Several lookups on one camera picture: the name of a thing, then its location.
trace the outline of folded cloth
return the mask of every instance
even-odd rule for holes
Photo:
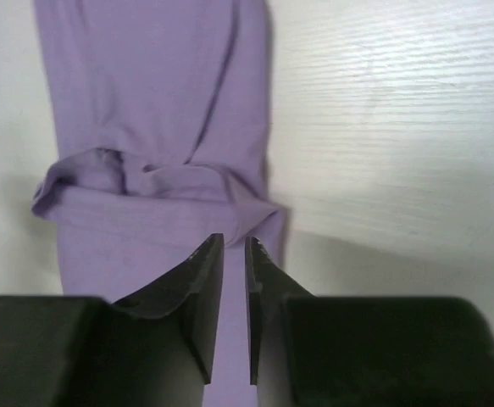
[[[35,0],[59,161],[33,212],[57,223],[64,293],[117,300],[225,234],[204,407],[256,403],[243,244],[275,257],[263,0]]]

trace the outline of purple cloth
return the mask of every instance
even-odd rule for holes
[[[213,382],[204,407],[256,403],[244,238],[274,256],[267,202],[263,0],[36,0],[59,161],[33,211],[58,225],[66,294],[109,301],[225,234]]]

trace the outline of fabric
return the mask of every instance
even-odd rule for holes
[[[244,239],[275,257],[263,0],[36,0],[59,161],[33,205],[58,225],[65,294],[117,300],[225,234],[204,407],[256,403]]]

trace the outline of small black object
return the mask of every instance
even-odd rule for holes
[[[0,407],[201,406],[222,284],[222,235],[110,305],[0,297]]]
[[[461,298],[316,298],[249,238],[261,407],[494,407],[494,338]]]

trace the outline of white surface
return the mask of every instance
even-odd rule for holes
[[[494,1],[272,0],[272,191],[315,293],[445,293],[494,327]],[[0,293],[59,291],[28,0],[0,0]]]

